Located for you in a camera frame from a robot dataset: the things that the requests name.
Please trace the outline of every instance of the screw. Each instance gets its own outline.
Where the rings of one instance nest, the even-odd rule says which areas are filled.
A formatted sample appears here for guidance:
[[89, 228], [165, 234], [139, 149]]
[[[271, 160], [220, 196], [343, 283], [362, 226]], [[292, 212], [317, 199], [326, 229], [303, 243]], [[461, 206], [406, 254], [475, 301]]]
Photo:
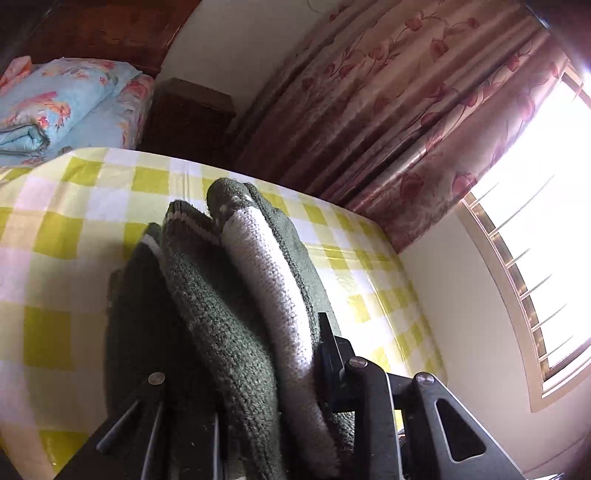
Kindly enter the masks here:
[[164, 383], [166, 376], [162, 372], [154, 372], [148, 377], [148, 383], [150, 385], [160, 385]]
[[354, 368], [363, 368], [368, 366], [368, 361], [360, 356], [352, 356], [349, 358], [349, 365]]
[[423, 385], [430, 385], [432, 383], [435, 383], [435, 377], [426, 372], [421, 372], [417, 374], [417, 382]]

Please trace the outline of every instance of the window frame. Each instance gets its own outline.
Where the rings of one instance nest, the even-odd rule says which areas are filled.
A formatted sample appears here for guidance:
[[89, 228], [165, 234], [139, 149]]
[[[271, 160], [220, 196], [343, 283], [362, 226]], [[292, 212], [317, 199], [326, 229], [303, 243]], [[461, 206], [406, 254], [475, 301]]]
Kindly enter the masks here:
[[591, 374], [591, 344], [587, 345], [591, 340], [584, 344], [586, 347], [575, 358], [571, 359], [568, 365], [550, 375], [547, 380], [544, 380], [543, 367], [539, 362], [541, 350], [538, 346], [540, 343], [538, 342], [538, 346], [536, 345], [536, 338], [534, 338], [534, 332], [532, 332], [528, 317], [528, 313], [531, 315], [531, 312], [526, 311], [520, 300], [520, 285], [516, 284], [505, 267], [508, 262], [504, 259], [504, 256], [506, 257], [504, 249], [507, 252], [508, 249], [500, 235], [497, 236], [499, 241], [491, 241], [486, 226], [480, 221], [473, 208], [470, 208], [470, 205], [475, 200], [473, 195], [472, 198], [469, 196], [467, 198], [468, 201], [463, 199], [458, 203], [454, 213], [480, 252], [505, 304], [521, 353], [527, 390], [530, 396], [530, 410], [535, 413], [566, 395]]

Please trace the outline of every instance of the wooden nightstand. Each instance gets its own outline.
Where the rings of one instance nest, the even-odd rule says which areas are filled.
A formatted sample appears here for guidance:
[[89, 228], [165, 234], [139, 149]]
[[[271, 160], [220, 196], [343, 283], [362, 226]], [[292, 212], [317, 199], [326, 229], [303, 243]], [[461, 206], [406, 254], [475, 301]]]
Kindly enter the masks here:
[[236, 115], [225, 93], [180, 79], [157, 85], [138, 150], [227, 168], [223, 135]]

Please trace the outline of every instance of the floral curtain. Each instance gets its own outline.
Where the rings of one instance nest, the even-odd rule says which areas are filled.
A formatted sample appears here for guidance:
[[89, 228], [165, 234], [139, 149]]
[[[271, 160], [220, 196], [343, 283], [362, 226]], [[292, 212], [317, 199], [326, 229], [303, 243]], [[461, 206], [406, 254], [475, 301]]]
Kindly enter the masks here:
[[516, 0], [349, 0], [244, 116], [234, 169], [361, 213], [400, 251], [515, 141], [566, 62]]

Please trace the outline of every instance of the yellow checkered bedsheet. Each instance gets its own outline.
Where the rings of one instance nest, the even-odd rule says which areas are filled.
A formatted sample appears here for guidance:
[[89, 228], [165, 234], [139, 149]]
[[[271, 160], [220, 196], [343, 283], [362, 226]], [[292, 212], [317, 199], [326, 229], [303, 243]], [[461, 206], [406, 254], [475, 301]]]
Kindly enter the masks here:
[[443, 364], [412, 285], [373, 222], [218, 168], [88, 148], [0, 171], [0, 445], [25, 479], [49, 479], [106, 418], [110, 273], [148, 222], [182, 198], [207, 211], [219, 177], [251, 181], [295, 224], [358, 355], [409, 375]]

